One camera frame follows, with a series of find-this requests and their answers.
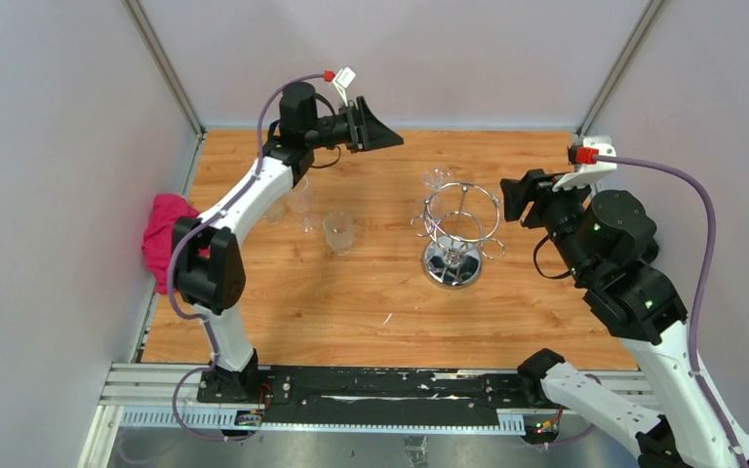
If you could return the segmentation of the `aluminium frame rail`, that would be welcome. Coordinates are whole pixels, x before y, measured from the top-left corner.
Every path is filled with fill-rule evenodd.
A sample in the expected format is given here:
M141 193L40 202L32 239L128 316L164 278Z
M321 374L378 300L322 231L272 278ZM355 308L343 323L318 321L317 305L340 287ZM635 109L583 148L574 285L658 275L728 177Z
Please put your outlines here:
M533 435L574 413L528 400L514 370L262 366L245 400L191 365L114 364L99 397L121 429L189 428L205 439L270 432Z

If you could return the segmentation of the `chrome wine glass rack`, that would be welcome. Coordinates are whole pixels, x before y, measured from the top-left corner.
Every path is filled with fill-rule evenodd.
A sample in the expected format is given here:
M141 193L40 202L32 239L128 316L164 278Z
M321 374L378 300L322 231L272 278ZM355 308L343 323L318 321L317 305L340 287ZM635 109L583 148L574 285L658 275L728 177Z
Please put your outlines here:
M455 290L474 285L484 263L506 255L498 238L503 221L499 189L452 181L438 190L443 213L434 217L421 208L410 225L425 242L421 269L438 287Z

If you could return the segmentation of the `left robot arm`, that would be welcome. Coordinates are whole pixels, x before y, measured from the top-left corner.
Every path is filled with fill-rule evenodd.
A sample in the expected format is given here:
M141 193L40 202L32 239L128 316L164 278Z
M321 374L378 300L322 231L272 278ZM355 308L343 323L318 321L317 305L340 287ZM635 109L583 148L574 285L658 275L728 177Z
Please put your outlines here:
M256 158L216 204L174 225L167 288L184 320L201 323L212 349L201 381L237 403L247 403L261 387L257 352L242 322L240 300L247 283L241 247L265 212L305 178L318 149L365 152L403 144L377 119L364 97L318 114L325 100L306 75L276 90L264 108L279 106L279 118L256 130Z

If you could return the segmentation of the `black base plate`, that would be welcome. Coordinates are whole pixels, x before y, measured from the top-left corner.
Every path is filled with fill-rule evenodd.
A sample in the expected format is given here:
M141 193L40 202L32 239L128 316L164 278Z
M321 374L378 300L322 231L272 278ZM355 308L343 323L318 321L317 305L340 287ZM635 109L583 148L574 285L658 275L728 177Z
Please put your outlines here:
M269 423L322 426L461 426L498 424L500 410L557 411L514 371L271 366L241 388L204 372L197 401L257 404Z

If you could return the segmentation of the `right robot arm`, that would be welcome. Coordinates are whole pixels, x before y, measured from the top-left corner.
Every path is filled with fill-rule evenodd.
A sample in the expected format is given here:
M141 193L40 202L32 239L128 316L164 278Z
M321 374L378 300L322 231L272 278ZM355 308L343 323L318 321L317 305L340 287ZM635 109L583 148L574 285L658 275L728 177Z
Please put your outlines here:
M653 266L656 226L624 190L561 190L531 170L500 182L507 221L543 228L593 315L641 369L657 409L615 394L561 355L542 349L518 368L531 407L555 404L617 440L643 467L749 467L749 435L729 414L688 347L695 316Z

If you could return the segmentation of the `patterned clear wine glass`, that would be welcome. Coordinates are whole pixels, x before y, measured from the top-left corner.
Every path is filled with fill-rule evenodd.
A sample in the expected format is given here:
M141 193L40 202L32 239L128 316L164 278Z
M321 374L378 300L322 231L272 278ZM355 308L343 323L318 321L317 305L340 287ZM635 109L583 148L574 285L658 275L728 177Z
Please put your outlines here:
M279 224L287 213L287 206L285 201L280 198L272 203L272 205L265 211L262 219L269 225Z

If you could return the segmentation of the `pink cloth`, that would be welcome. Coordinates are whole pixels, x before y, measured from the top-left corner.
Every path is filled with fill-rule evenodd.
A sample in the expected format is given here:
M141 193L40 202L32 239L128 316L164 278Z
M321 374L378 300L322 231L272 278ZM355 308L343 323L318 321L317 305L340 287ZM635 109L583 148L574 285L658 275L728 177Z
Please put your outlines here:
M172 255L174 225L182 217L193 218L199 213L180 195L162 193L154 197L140 250L144 265L155 281L156 293L165 295L168 290L167 268Z

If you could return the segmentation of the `clear wine glass back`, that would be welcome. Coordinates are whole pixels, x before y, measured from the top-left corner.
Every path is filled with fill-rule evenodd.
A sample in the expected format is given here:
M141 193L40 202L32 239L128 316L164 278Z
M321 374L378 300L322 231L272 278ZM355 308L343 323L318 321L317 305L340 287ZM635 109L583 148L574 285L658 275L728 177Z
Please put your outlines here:
M424 194L420 202L423 209L436 218L439 218L442 211L442 202L438 195L438 190L443 185L453 181L453 172L446 166L431 167L421 174L421 182L427 188L428 193Z

